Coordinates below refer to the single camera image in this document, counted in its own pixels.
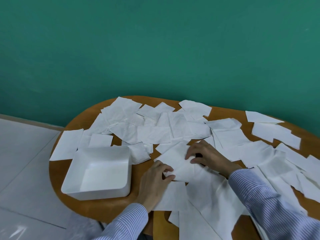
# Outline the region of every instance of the wall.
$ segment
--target wall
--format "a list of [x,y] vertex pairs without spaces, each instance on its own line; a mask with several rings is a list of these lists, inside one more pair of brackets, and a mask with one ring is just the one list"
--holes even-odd
[[65,126],[122,95],[320,135],[320,0],[0,0],[0,113]]

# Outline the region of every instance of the shirt cuff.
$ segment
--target shirt cuff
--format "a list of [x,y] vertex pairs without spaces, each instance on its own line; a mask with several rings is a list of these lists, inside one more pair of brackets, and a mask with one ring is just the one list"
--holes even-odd
[[268,185],[259,178],[250,169],[238,169],[229,176],[229,185],[238,196],[240,201],[245,204],[252,190],[263,187],[264,190],[270,190]]
[[148,222],[149,216],[146,208],[139,203],[128,205],[123,212],[116,218],[126,226],[132,239],[137,238]]

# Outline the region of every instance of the gray pants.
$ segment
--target gray pants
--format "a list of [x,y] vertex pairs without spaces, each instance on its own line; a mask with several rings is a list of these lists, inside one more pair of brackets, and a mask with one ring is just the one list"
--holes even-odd
[[[65,240],[92,240],[103,236],[106,223],[80,216],[73,212],[66,229]],[[152,240],[152,236],[140,234],[137,240]]]

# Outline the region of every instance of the blue and white striped shirt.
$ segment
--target blue and white striped shirt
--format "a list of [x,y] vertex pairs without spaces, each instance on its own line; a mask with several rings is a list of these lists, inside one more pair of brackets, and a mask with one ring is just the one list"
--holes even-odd
[[[270,240],[320,239],[320,221],[287,207],[281,195],[249,169],[231,173],[229,184]],[[132,203],[94,240],[136,240],[147,222],[146,209]]]

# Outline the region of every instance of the floor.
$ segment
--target floor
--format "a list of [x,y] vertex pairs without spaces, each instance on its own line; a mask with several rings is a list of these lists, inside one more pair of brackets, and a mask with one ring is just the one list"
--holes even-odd
[[69,210],[54,193],[49,158],[59,131],[0,119],[0,239],[63,240]]

